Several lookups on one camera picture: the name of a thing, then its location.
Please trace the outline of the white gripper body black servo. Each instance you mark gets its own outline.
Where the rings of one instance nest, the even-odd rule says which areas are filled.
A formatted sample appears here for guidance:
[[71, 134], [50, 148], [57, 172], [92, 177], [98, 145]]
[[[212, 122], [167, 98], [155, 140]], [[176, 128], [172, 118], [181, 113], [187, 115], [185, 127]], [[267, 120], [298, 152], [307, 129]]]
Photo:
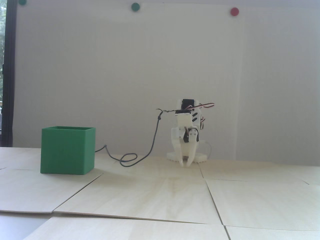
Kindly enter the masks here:
[[177, 143], [181, 144], [182, 151], [188, 150], [188, 134], [189, 130], [197, 130], [198, 131], [198, 146], [199, 146], [199, 129], [196, 127], [174, 127], [171, 129], [171, 142], [173, 149], [177, 149]]

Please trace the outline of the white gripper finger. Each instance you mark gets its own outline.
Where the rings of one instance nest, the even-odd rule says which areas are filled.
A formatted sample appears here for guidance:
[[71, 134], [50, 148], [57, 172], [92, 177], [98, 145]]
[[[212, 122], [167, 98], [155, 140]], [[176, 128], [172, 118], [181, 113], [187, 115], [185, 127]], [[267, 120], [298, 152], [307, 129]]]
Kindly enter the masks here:
[[196, 150], [198, 147], [197, 137], [198, 137], [198, 131], [196, 129], [189, 130], [189, 133], [188, 133], [188, 141], [189, 141], [188, 142], [188, 159], [187, 159], [186, 167], [189, 167], [195, 159], [195, 154], [196, 154]]
[[179, 162], [179, 164], [184, 167], [184, 163], [183, 163], [183, 151], [181, 148], [181, 144], [177, 143], [177, 161]]

